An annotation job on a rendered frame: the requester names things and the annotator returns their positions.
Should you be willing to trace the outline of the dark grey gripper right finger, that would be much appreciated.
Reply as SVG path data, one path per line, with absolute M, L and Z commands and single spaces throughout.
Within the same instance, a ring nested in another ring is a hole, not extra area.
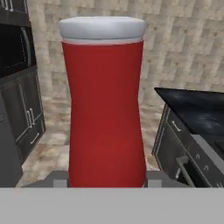
M 163 171 L 147 171 L 144 186 L 146 188 L 163 187 L 163 188 L 184 188 L 185 184 L 170 179 Z

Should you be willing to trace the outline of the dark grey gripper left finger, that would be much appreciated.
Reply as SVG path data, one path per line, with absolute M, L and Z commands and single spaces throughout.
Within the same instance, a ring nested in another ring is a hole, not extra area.
M 45 179 L 38 180 L 24 188 L 68 188 L 68 171 L 52 171 Z

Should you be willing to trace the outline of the red condiment bottle white cap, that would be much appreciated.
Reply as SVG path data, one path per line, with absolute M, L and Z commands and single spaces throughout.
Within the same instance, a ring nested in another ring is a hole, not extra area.
M 71 95 L 72 187 L 144 185 L 138 107 L 144 31 L 145 22 L 134 17 L 59 21 Z

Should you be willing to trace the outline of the grey stove with oven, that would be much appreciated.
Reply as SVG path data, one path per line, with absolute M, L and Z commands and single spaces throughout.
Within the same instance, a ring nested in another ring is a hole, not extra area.
M 200 135 L 192 135 L 192 143 L 184 164 L 194 187 L 224 188 L 224 159 Z

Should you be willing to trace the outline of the dark cupboard door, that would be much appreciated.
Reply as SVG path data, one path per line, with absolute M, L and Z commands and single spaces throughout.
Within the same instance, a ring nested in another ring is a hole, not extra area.
M 178 140 L 168 123 L 166 123 L 159 131 L 153 154 L 159 168 L 169 178 L 175 179 L 177 177 L 179 168 L 176 158 L 184 156 L 186 151 L 187 149 Z

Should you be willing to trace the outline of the dark grey flat panel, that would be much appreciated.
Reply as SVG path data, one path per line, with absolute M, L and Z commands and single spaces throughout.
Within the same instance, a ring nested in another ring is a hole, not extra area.
M 0 187 L 15 187 L 22 176 L 18 150 L 0 95 Z

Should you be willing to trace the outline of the dark drawer front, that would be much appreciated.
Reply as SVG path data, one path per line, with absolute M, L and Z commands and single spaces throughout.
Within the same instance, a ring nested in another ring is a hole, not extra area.
M 172 125 L 172 120 L 182 129 L 180 132 L 177 132 L 175 127 Z M 183 144 L 183 146 L 189 150 L 191 143 L 193 142 L 193 138 L 187 129 L 187 127 L 179 120 L 179 118 L 174 114 L 174 112 L 168 108 L 166 115 L 166 122 L 171 127 L 171 130 L 174 132 L 178 140 Z

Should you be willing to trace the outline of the black built-in wall oven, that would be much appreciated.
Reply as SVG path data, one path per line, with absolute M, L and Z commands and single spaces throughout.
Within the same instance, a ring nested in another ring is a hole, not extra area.
M 36 64 L 32 28 L 0 24 L 0 79 Z

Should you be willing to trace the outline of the dark wall cupboards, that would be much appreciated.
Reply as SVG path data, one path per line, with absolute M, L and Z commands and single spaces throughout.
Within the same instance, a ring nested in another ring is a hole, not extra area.
M 30 26 L 27 0 L 0 0 L 0 24 Z

